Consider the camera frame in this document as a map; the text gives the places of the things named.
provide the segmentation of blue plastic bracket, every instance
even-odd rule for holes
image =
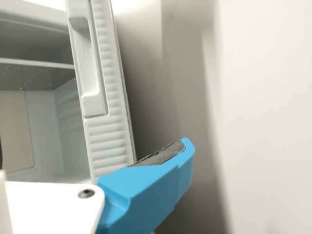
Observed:
[[[98,179],[105,206],[97,234],[149,234],[172,212],[192,182],[194,145],[160,165],[126,167]]]

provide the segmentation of white plastic panel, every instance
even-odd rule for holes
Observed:
[[[42,6],[47,6],[53,9],[66,11],[65,7],[65,1],[64,0],[53,0],[53,1],[47,1],[47,0],[24,0],[27,2],[35,3]]]
[[[54,91],[64,174],[90,179],[86,142],[76,80],[72,79]]]
[[[18,181],[54,182],[56,175],[64,172],[54,92],[15,92],[25,96],[34,167],[8,173],[7,177]]]
[[[25,22],[35,21],[43,25],[49,24],[54,27],[66,28],[65,12],[56,7],[51,8],[51,5],[56,5],[55,0],[46,0],[45,2],[45,5],[49,5],[49,7],[24,0],[1,0],[0,12],[10,15],[11,19],[24,19]]]
[[[34,166],[23,91],[0,91],[0,139],[6,172]]]
[[[119,168],[128,166],[134,162],[134,149],[132,147],[131,122],[128,115],[128,101],[124,88],[121,62],[119,58],[119,48],[115,33],[115,25],[109,0],[85,1],[85,6],[91,12],[89,19],[89,29],[91,37],[95,38],[94,48],[96,51],[93,56],[98,58],[99,73],[105,98],[107,102],[108,113],[96,117],[89,117],[82,109],[85,137],[87,141],[87,151],[90,162],[91,178],[95,182],[96,178],[108,174]],[[67,1],[67,9],[70,17],[77,17],[75,11],[75,0]],[[78,75],[80,66],[78,56],[81,51],[75,47],[77,30],[69,23],[69,31],[72,43],[75,70]],[[81,105],[83,105],[83,91],[78,89]],[[96,106],[100,103],[93,102],[90,105]]]
[[[4,210],[1,213],[5,216],[9,214],[10,219],[1,216],[0,224],[2,219],[7,220],[7,230],[11,220],[14,234],[95,233],[105,203],[105,194],[100,187],[91,184],[7,181],[4,188],[1,173],[0,192],[6,190],[7,199],[2,199],[1,195],[0,208]],[[94,194],[80,198],[79,194],[85,190],[91,190]]]
[[[69,56],[60,56],[70,48],[67,25],[58,28],[54,25],[42,25],[41,21],[30,18],[19,18],[10,11],[2,13],[3,3],[0,6],[0,57],[11,59],[26,59],[59,63],[73,63]]]

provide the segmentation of door handle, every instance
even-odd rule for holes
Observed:
[[[67,1],[76,80],[84,117],[108,114],[104,78],[88,0]]]

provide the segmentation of white wall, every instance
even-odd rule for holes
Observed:
[[[221,0],[222,166],[235,234],[312,233],[312,1]]]

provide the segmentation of white plastic plate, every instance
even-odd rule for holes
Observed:
[[[104,207],[103,190],[91,184],[7,181],[0,187],[1,198],[6,189],[14,234],[94,233]]]

